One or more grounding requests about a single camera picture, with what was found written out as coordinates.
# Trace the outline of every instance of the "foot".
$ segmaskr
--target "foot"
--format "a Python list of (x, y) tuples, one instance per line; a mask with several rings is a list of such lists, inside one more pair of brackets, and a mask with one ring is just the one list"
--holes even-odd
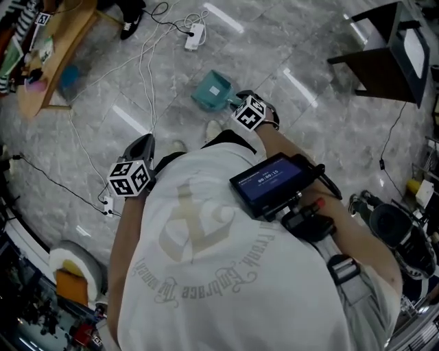
[(139, 9), (139, 11), (133, 14), (123, 16), (125, 24), (123, 25), (121, 32), (122, 40), (128, 39), (129, 37), (131, 37), (131, 35), (134, 34), (134, 32), (137, 30), (137, 27), (139, 26), (140, 20), (142, 19), (142, 15), (143, 11)]
[(206, 143), (210, 143), (213, 139), (220, 135), (222, 127), (217, 121), (209, 121), (206, 128)]
[(360, 194), (360, 197), (362, 197), (363, 199), (367, 200), (370, 199), (372, 197), (372, 194), (370, 193), (369, 190), (363, 190)]
[(352, 216), (357, 213), (357, 211), (354, 209), (354, 205), (360, 201), (361, 200), (357, 194), (352, 194), (351, 197), (349, 198), (348, 211)]
[(173, 154), (174, 152), (187, 152), (187, 147), (181, 140), (174, 140), (168, 152), (169, 154)]

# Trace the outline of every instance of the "power strip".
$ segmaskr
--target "power strip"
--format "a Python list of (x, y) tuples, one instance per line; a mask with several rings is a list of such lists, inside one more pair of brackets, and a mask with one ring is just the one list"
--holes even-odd
[(112, 211), (113, 211), (113, 207), (115, 205), (114, 203), (114, 199), (110, 196), (104, 196), (104, 202), (106, 202), (106, 204), (104, 204), (104, 212), (107, 212), (107, 217), (112, 218)]
[(191, 33), (193, 33), (193, 36), (187, 36), (185, 49), (191, 51), (198, 49), (203, 31), (204, 25), (202, 25), (201, 23), (192, 23)]

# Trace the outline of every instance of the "white cable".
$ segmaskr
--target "white cable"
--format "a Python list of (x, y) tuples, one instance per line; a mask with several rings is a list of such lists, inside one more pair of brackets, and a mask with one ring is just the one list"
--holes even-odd
[[(166, 15), (165, 15), (162, 19), (165, 19), (165, 18), (171, 13), (172, 8), (173, 8), (177, 3), (179, 3), (180, 1), (181, 1), (181, 0), (177, 0), (175, 3), (173, 3), (173, 4), (171, 5), (171, 7), (169, 8), (169, 10), (167, 11)], [(206, 23), (205, 23), (204, 19), (205, 19), (208, 15), (209, 15), (209, 11), (208, 11), (208, 10), (203, 10), (203, 11), (201, 12), (201, 14), (197, 14), (197, 13), (192, 12), (192, 13), (188, 14), (186, 17), (184, 17), (183, 19), (175, 20), (175, 21), (174, 21), (174, 24), (176, 24), (177, 22), (181, 22), (181, 21), (183, 21), (183, 24), (182, 24), (182, 25), (179, 25), (178, 28), (185, 27), (185, 28), (187, 28), (187, 29), (190, 29), (193, 23), (200, 23), (200, 22), (202, 22), (203, 25), (204, 25), (204, 38), (203, 38), (203, 40), (200, 42), (200, 45), (199, 45), (199, 46), (201, 46), (201, 45), (203, 45), (203, 44), (206, 42), (207, 32), (206, 32)], [(197, 19), (191, 20), (191, 19), (189, 19), (190, 16), (196, 16)], [(166, 32), (164, 32), (164, 33), (163, 33), (163, 34), (162, 34), (162, 35), (161, 35), (161, 36), (160, 36), (160, 37), (154, 42), (154, 44), (153, 44), (151, 47), (148, 47), (147, 49), (144, 50), (144, 47), (145, 47), (146, 43), (147, 43), (148, 41), (150, 41), (151, 38), (156, 34), (157, 29), (160, 27), (160, 25), (161, 25), (160, 23), (157, 24), (156, 29), (152, 32), (152, 34), (149, 36), (149, 38), (148, 38), (148, 39), (142, 44), (141, 52), (140, 52), (139, 55), (136, 55), (136, 56), (131, 57), (130, 59), (128, 59), (127, 61), (125, 61), (123, 64), (121, 64), (121, 65), (119, 65), (118, 67), (115, 67), (115, 68), (109, 70), (107, 73), (105, 73), (103, 76), (101, 76), (98, 80), (96, 80), (96, 81), (94, 81), (93, 83), (91, 83), (91, 84), (89, 84), (88, 86), (86, 86), (83, 90), (81, 90), (81, 91), (80, 91), (80, 92), (79, 92), (79, 93), (78, 93), (78, 94), (77, 94), (77, 95), (76, 95), (76, 96), (70, 101), (70, 104), (72, 104), (72, 103), (73, 103), (73, 102), (74, 102), (74, 101), (75, 101), (75, 100), (76, 100), (76, 99), (77, 99), (77, 98), (78, 98), (83, 92), (85, 92), (88, 88), (90, 88), (91, 86), (93, 86), (93, 85), (95, 85), (96, 83), (98, 83), (98, 82), (100, 82), (101, 80), (103, 80), (107, 75), (109, 75), (110, 73), (112, 73), (112, 72), (114, 72), (114, 71), (117, 71), (118, 69), (122, 68), (123, 66), (125, 66), (127, 63), (133, 61), (134, 59), (139, 58), (139, 73), (140, 73), (141, 78), (142, 78), (142, 81), (143, 81), (143, 87), (144, 87), (144, 89), (145, 89), (145, 96), (147, 97), (147, 100), (148, 100), (148, 102), (149, 102), (149, 104), (150, 104), (150, 109), (151, 109), (151, 123), (152, 123), (152, 126), (151, 126), (151, 129), (150, 129), (150, 133), (152, 133), (152, 135), (155, 136), (155, 127), (156, 127), (156, 124), (157, 124), (159, 118), (157, 118), (156, 109), (155, 109), (155, 89), (154, 89), (154, 80), (153, 80), (153, 77), (152, 77), (152, 71), (151, 71), (151, 61), (152, 61), (152, 58), (153, 58), (153, 56), (154, 56), (155, 48), (156, 48), (157, 44), (160, 42), (160, 40), (163, 39), (163, 38), (164, 38), (166, 35), (168, 35), (169, 33), (171, 33), (171, 32), (173, 32), (174, 30), (176, 30), (176, 27), (174, 27), (173, 25), (170, 25), (169, 28), (168, 28), (168, 30), (167, 30)], [(152, 101), (151, 101), (151, 99), (150, 99), (150, 97), (149, 97), (149, 95), (148, 95), (148, 93), (147, 93), (146, 81), (145, 81), (145, 78), (144, 78), (143, 73), (142, 73), (142, 70), (141, 70), (141, 63), (142, 63), (143, 54), (145, 54), (146, 52), (148, 52), (148, 51), (151, 50), (151, 49), (152, 49), (152, 53), (151, 53), (151, 56), (150, 56), (150, 60), (148, 61), (147, 68), (148, 68), (148, 73), (150, 74), (151, 91), (152, 91)], [(71, 120), (71, 117), (70, 117), (70, 121), (71, 121), (71, 123), (72, 123), (73, 128), (75, 128), (75, 126), (74, 126), (74, 124), (73, 124), (73, 121)], [(75, 128), (75, 131), (76, 131), (76, 134), (77, 134), (77, 136), (78, 136), (78, 138), (79, 138), (79, 140), (80, 140), (80, 143), (81, 143), (82, 148), (84, 149), (84, 151), (86, 152), (86, 154), (87, 154), (87, 156), (88, 156), (88, 159), (90, 160), (90, 163), (91, 163), (92, 167), (93, 167), (94, 170), (97, 172), (96, 168), (93, 166), (93, 163), (91, 162), (90, 156), (88, 155), (87, 151), (85, 150), (84, 146), (82, 145), (81, 138), (80, 138), (79, 133), (78, 133), (78, 131), (76, 130), (76, 128)], [(99, 176), (101, 177), (101, 179), (102, 179), (102, 181), (103, 181), (103, 183), (104, 183), (104, 185), (105, 185), (106, 183), (104, 182), (104, 179), (102, 178), (102, 176), (101, 176), (100, 174), (99, 174)]]
[[(191, 26), (192, 26), (192, 24), (193, 23), (199, 23), (199, 22), (203, 22), (203, 25), (204, 25), (204, 38), (203, 38), (203, 41), (199, 44), (199, 46), (200, 45), (203, 45), (205, 42), (206, 42), (206, 23), (204, 22), (204, 19), (207, 17), (209, 15), (209, 11), (208, 10), (203, 10), (202, 12), (201, 12), (201, 14), (196, 14), (196, 13), (190, 13), (190, 14), (188, 14), (186, 17), (184, 17), (183, 19), (178, 19), (178, 20), (176, 20), (176, 21), (174, 21), (174, 24), (175, 23), (177, 23), (177, 22), (181, 22), (181, 21), (184, 21), (183, 23), (183, 25), (181, 25), (181, 26), (178, 26), (179, 28), (181, 28), (181, 27), (185, 27), (185, 28), (187, 28), (187, 29), (190, 29), (191, 28)], [(195, 19), (195, 20), (191, 20), (191, 19), (189, 19), (189, 17), (190, 16), (197, 16), (197, 19)], [(173, 29), (173, 26), (169, 26), (169, 29), (154, 43), (154, 45), (153, 45), (153, 47), (152, 47), (152, 54), (151, 54), (151, 57), (150, 57), (150, 61), (148, 62), (148, 66), (147, 66), (147, 68), (148, 68), (148, 72), (149, 72), (149, 74), (150, 74), (150, 79), (151, 79), (151, 90), (152, 90), (152, 113), (153, 113), (153, 117), (152, 117), (152, 128), (151, 128), (151, 133), (155, 136), (155, 126), (156, 126), (156, 124), (157, 124), (157, 122), (158, 122), (158, 120), (159, 120), (159, 118), (157, 118), (157, 114), (156, 114), (156, 109), (155, 109), (155, 89), (154, 89), (154, 81), (153, 81), (153, 78), (152, 78), (152, 72), (151, 72), (151, 61), (152, 61), (152, 58), (153, 58), (153, 56), (154, 56), (154, 50), (155, 50), (155, 46), (157, 45), (157, 43), (164, 37), (164, 36), (166, 36), (168, 33), (170, 33), (170, 32), (172, 32), (172, 31), (174, 31), (174, 30), (176, 30), (176, 28), (174, 27)], [(146, 93), (146, 85), (145, 85), (145, 80), (143, 79), (143, 84), (144, 84), (144, 86), (145, 86), (145, 94), (146, 94), (146, 96), (147, 96), (147, 93)]]
[(95, 165), (93, 164), (93, 162), (91, 162), (90, 155), (88, 154), (87, 150), (85, 150), (85, 147), (84, 147), (84, 145), (82, 144), (82, 140), (81, 140), (80, 134), (78, 133), (78, 130), (76, 129), (75, 125), (73, 124), (73, 120), (72, 120), (72, 118), (71, 118), (70, 111), (67, 111), (67, 112), (69, 113), (69, 120), (70, 120), (70, 123), (71, 123), (73, 129), (74, 129), (75, 132), (76, 132), (76, 136), (78, 137), (78, 140), (80, 141), (80, 145), (81, 145), (82, 149), (84, 150), (85, 154), (86, 154), (87, 157), (88, 157), (88, 161), (90, 161), (90, 165), (91, 165), (92, 168), (95, 170), (96, 174), (101, 178), (102, 183), (104, 184), (105, 189), (107, 190), (107, 194), (108, 194), (108, 196), (110, 196), (110, 191), (108, 190), (108, 187), (107, 187), (107, 184), (105, 183), (105, 180), (103, 179), (101, 173), (99, 173), (99, 172), (97, 171), (97, 169), (96, 169)]

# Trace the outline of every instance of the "pink object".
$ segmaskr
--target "pink object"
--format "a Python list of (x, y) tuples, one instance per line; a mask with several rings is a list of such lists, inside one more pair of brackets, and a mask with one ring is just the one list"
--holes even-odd
[(34, 82), (32, 84), (27, 83), (27, 80), (25, 80), (25, 89), (26, 91), (34, 91), (41, 93), (47, 88), (47, 79), (38, 80), (37, 82)]

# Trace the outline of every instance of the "marble floor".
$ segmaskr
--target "marble floor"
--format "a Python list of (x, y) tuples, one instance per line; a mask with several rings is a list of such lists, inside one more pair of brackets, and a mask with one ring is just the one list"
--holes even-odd
[[(147, 1), (147, 9), (155, 4)], [(207, 40), (197, 51), (185, 51), (186, 36), (172, 32), (160, 41), (151, 61), (155, 88), (156, 162), (167, 153), (174, 139), (189, 149), (204, 143), (210, 119), (245, 136), (264, 157), (256, 135), (242, 133), (229, 120), (229, 111), (202, 112), (190, 94), (204, 75), (215, 69), (229, 76), (237, 88), (251, 88), (274, 104), (281, 116), (281, 131), (327, 166), (327, 173), (341, 188), (345, 202), (355, 191), (370, 189), (384, 199), (398, 198), (386, 175), (379, 170), (379, 156), (390, 126), (403, 103), (357, 97), (356, 77), (343, 64), (330, 66), (326, 59), (357, 51), (370, 24), (359, 23), (357, 31), (344, 18), (382, 5), (386, 0), (210, 0), (233, 18), (230, 25), (210, 13), (206, 17)], [(205, 10), (205, 0), (181, 0), (167, 20), (184, 18)], [(406, 3), (416, 18), (420, 12)], [(110, 13), (121, 17), (118, 8)], [(106, 75), (140, 53), (156, 25), (143, 17), (135, 35), (121, 42), (118, 29), (98, 21), (75, 52), (73, 64), (80, 70), (77, 82), (60, 94), (72, 103), (71, 117), (96, 169), (106, 177), (110, 165), (128, 144), (150, 130), (151, 110), (139, 75), (139, 59)], [(156, 38), (166, 30), (161, 26)], [(431, 47), (431, 63), (437, 63), (438, 42), (429, 28), (423, 32)], [(147, 63), (141, 70), (151, 94)], [(424, 135), (431, 134), (434, 88), (427, 83), (422, 106), (407, 104), (395, 127), (384, 158), (386, 169), (403, 189), (418, 160)], [(16, 97), (0, 100), (0, 139), (12, 153), (23, 152), (54, 180), (63, 183), (88, 201), (99, 204), (103, 189), (91, 167), (66, 111), (41, 111), (26, 121)], [(108, 264), (118, 218), (107, 218), (31, 169), (23, 161), (15, 164), (10, 182), (26, 222), (49, 245), (61, 239), (79, 243), (104, 265)], [(115, 209), (121, 211), (122, 200)], [(80, 226), (90, 236), (80, 235)]]

